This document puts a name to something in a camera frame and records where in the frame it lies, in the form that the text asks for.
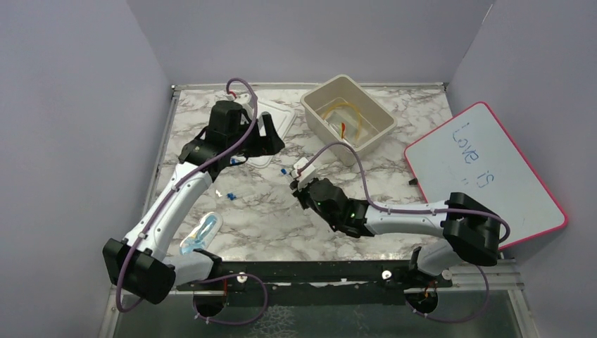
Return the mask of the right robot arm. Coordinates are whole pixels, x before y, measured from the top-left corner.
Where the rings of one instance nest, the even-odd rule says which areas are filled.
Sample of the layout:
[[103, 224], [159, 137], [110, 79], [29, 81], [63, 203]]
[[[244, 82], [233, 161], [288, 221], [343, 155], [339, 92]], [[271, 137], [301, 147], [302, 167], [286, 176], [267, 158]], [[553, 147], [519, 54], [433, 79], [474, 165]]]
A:
[[453, 192], [445, 201], [406, 206], [376, 206], [347, 197], [328, 179], [289, 185], [304, 209], [319, 215], [333, 231], [354, 237], [383, 234], [424, 234], [437, 237], [419, 247], [406, 268], [408, 281], [422, 287], [444, 270], [462, 262], [495, 266], [501, 219], [472, 197]]

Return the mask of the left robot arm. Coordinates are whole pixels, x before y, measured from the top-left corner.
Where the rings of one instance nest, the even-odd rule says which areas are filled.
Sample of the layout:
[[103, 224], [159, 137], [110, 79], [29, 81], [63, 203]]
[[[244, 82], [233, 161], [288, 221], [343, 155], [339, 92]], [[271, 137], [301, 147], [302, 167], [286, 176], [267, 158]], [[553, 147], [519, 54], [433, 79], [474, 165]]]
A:
[[158, 304], [173, 287], [197, 282], [204, 289], [220, 283], [221, 259], [204, 249], [167, 257], [170, 242], [199, 197], [234, 156], [273, 156], [285, 147], [268, 112], [255, 104], [217, 101], [200, 133], [182, 148], [169, 183], [123, 239], [109, 239], [102, 254], [115, 292], [127, 291]]

